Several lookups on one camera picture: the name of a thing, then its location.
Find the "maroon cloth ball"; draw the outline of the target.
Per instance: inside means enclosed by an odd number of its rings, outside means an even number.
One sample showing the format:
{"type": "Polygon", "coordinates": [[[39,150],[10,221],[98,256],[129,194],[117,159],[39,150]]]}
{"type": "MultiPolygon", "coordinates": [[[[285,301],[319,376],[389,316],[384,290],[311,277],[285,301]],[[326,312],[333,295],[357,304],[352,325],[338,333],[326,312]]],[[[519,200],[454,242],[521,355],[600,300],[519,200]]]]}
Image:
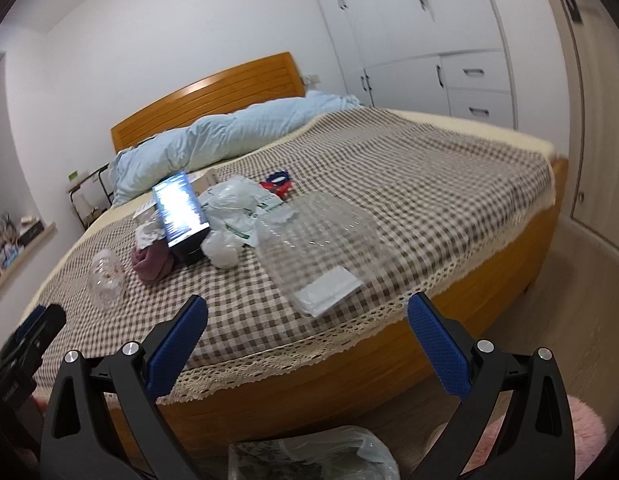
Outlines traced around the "maroon cloth ball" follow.
{"type": "Polygon", "coordinates": [[[172,272],[174,256],[165,240],[157,240],[146,248],[132,248],[131,266],[142,283],[153,284],[172,272]]]}

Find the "white green printed bag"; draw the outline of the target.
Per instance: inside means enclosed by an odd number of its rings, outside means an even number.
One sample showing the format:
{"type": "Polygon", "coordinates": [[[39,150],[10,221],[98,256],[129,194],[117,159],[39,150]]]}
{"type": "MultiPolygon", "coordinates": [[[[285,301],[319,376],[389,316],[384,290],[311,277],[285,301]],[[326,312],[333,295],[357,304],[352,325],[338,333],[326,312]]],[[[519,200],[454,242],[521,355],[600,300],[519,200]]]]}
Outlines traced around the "white green printed bag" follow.
{"type": "Polygon", "coordinates": [[[257,220],[283,205],[279,196],[243,176],[211,186],[198,196],[198,202],[213,232],[230,234],[250,247],[257,246],[257,220]]]}

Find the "clear plastic container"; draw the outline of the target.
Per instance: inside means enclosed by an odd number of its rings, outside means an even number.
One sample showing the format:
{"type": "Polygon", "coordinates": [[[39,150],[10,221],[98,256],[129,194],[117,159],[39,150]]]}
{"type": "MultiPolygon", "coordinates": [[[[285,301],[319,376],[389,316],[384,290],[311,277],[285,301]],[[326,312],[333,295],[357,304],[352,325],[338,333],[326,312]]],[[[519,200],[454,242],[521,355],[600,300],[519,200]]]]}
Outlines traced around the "clear plastic container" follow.
{"type": "Polygon", "coordinates": [[[369,212],[312,192],[256,222],[256,256],[295,311],[320,318],[380,274],[389,253],[369,212]]]}

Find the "blue bottle cap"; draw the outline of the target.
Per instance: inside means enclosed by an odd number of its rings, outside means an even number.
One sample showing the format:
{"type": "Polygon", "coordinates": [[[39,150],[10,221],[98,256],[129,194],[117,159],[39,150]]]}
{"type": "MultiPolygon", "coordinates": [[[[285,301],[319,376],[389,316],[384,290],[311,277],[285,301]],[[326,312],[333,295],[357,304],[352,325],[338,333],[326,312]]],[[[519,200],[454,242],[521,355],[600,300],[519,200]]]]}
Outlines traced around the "blue bottle cap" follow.
{"type": "Polygon", "coordinates": [[[270,174],[266,178],[267,183],[277,185],[277,186],[284,185],[286,182],[290,182],[290,181],[291,181],[291,177],[288,171],[277,171],[277,172],[274,172],[273,174],[270,174]]]}

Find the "trash bag with green print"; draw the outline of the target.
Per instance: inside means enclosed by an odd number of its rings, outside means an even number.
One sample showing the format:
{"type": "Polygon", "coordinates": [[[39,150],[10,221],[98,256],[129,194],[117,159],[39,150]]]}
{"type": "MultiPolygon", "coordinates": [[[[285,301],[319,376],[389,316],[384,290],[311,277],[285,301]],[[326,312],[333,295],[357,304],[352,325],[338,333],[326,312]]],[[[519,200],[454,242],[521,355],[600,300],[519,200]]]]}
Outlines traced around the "trash bag with green print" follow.
{"type": "Polygon", "coordinates": [[[371,431],[342,426],[266,441],[232,444],[230,479],[398,479],[397,462],[371,431]]]}

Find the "pink fluffy rug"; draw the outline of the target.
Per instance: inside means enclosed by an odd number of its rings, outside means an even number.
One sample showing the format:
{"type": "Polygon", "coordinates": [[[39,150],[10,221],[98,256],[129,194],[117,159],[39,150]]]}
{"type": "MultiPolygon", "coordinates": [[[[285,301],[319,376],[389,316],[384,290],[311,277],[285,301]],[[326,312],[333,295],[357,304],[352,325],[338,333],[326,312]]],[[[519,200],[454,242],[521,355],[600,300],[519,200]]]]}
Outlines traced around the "pink fluffy rug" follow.
{"type": "MultiPolygon", "coordinates": [[[[474,448],[469,462],[463,469],[465,474],[486,463],[509,410],[511,396],[511,392],[500,393],[498,396],[494,413],[489,419],[477,447],[474,448]]],[[[575,442],[574,478],[578,479],[594,463],[607,444],[608,437],[602,418],[589,405],[576,396],[568,396],[567,400],[569,400],[570,405],[575,442]]]]}

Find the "windowsill clutter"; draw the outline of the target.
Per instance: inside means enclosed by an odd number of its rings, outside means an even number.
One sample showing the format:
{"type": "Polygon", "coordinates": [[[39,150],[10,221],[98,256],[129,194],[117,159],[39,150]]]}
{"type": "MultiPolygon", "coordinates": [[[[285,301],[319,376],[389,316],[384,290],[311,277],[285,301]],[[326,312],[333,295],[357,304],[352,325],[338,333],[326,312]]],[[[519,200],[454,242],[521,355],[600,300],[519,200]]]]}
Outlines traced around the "windowsill clutter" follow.
{"type": "Polygon", "coordinates": [[[0,214],[0,276],[9,269],[20,253],[42,232],[44,222],[32,216],[16,224],[10,214],[0,214]]]}

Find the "bedside shelf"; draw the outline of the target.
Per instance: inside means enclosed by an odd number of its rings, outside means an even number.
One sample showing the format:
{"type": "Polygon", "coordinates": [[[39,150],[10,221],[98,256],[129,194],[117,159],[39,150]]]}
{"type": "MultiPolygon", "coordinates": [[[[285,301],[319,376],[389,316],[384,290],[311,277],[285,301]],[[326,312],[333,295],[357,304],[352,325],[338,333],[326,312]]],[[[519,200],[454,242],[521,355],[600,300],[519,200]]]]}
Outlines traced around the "bedside shelf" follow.
{"type": "Polygon", "coordinates": [[[88,229],[113,205],[108,164],[92,171],[73,171],[67,177],[66,194],[82,228],[88,229]]]}

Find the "light blue duvet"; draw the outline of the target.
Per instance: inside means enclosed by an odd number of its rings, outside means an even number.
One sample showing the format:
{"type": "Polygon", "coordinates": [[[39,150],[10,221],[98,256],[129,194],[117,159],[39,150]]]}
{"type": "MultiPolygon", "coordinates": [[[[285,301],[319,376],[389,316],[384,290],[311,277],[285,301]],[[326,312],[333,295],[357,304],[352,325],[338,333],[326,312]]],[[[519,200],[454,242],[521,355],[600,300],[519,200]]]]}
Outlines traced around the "light blue duvet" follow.
{"type": "Polygon", "coordinates": [[[113,205],[130,202],[172,174],[200,170],[256,151],[319,115],[362,106],[356,96],[309,90],[301,98],[271,100],[229,114],[208,115],[188,127],[154,134],[119,152],[108,165],[113,205]]]}

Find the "red wrapper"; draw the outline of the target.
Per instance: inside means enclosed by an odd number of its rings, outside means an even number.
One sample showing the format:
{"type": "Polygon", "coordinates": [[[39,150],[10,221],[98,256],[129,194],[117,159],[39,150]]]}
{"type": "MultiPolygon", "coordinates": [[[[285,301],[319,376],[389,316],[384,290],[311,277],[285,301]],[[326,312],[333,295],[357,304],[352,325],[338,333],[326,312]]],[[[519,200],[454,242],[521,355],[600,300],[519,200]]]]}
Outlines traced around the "red wrapper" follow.
{"type": "Polygon", "coordinates": [[[291,180],[282,183],[262,181],[259,183],[259,185],[262,188],[265,188],[266,191],[278,196],[282,200],[286,199],[286,196],[288,196],[288,193],[290,193],[293,188],[293,182],[291,180]]]}

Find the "white wardrobe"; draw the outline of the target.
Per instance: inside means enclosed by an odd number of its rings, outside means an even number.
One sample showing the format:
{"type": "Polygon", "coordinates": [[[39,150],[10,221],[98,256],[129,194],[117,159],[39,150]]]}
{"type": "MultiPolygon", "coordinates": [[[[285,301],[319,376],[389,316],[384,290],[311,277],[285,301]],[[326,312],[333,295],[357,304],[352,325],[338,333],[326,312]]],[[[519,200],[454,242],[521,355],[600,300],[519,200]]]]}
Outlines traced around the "white wardrobe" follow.
{"type": "Polygon", "coordinates": [[[317,0],[347,92],[361,103],[515,128],[494,0],[317,0]]]}

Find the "wooden bed frame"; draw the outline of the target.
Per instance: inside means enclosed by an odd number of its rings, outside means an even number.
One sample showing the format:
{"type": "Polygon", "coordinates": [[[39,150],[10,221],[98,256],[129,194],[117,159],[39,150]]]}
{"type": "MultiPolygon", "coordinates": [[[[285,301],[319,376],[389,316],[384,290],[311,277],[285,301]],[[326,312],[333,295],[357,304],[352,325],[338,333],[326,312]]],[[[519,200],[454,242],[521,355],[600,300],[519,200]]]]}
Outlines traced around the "wooden bed frame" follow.
{"type": "MultiPolygon", "coordinates": [[[[300,73],[283,52],[207,76],[138,110],[112,129],[117,151],[146,141],[160,127],[192,124],[213,112],[235,112],[268,98],[300,95],[300,73]]],[[[438,292],[437,300],[483,333],[535,282],[548,254],[562,205],[567,167],[551,164],[556,179],[553,205],[533,214],[512,242],[496,250],[462,278],[438,292]]],[[[241,440],[271,438],[298,428],[344,424],[399,396],[432,375],[402,305],[407,295],[387,301],[390,316],[372,322],[359,339],[347,339],[326,359],[314,358],[282,375],[222,388],[203,400],[182,400],[162,412],[195,456],[219,452],[241,440]]]]}

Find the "wall socket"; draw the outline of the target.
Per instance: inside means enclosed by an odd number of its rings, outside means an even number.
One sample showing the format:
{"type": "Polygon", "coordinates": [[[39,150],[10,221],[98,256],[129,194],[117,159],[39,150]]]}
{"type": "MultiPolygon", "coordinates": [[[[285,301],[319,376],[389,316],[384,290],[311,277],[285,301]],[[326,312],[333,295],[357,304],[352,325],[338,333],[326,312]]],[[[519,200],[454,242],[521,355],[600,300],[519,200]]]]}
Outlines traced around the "wall socket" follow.
{"type": "Polygon", "coordinates": [[[315,86],[316,84],[320,84],[321,82],[320,77],[316,74],[303,75],[302,77],[300,77],[300,79],[302,79],[303,85],[305,87],[312,87],[312,86],[315,86]]]}

